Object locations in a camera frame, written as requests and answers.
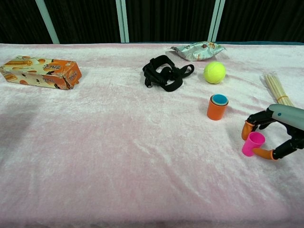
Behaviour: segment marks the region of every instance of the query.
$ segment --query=black strap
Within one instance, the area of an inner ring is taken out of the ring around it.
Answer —
[[[170,67],[164,67],[160,73],[156,72],[156,69],[164,64],[168,64]],[[194,65],[189,64],[184,66],[182,69],[178,69],[166,55],[162,55],[151,59],[150,62],[145,65],[142,70],[144,72],[144,76],[146,77],[145,85],[147,87],[151,87],[151,82],[154,82],[167,92],[172,92],[182,85],[183,78],[193,73]],[[174,82],[170,85],[167,85],[168,80]]]

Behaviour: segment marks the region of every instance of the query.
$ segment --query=black curtain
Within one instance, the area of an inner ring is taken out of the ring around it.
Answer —
[[[0,43],[52,43],[35,0],[0,0]]]
[[[304,0],[226,0],[217,41],[304,42]]]
[[[120,42],[115,0],[45,0],[59,42]]]
[[[207,40],[215,0],[126,0],[130,42]]]

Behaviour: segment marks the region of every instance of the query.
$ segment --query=orange cookie box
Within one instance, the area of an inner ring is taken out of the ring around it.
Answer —
[[[73,89],[81,78],[74,61],[17,56],[0,67],[8,82],[56,89]]]

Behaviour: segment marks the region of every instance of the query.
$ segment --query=snack bag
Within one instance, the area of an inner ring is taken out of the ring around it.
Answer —
[[[211,58],[224,50],[219,44],[204,41],[186,46],[171,47],[177,54],[188,61],[201,61]]]

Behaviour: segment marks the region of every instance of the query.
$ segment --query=robotic hand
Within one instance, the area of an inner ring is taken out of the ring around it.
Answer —
[[[304,148],[304,110],[283,104],[272,104],[266,111],[252,114],[245,121],[242,139],[246,140],[249,133],[259,129],[265,129],[273,122],[279,122],[287,128],[287,134],[292,138],[281,144],[274,150],[253,149],[253,152],[265,159],[277,160],[283,158],[297,149]]]

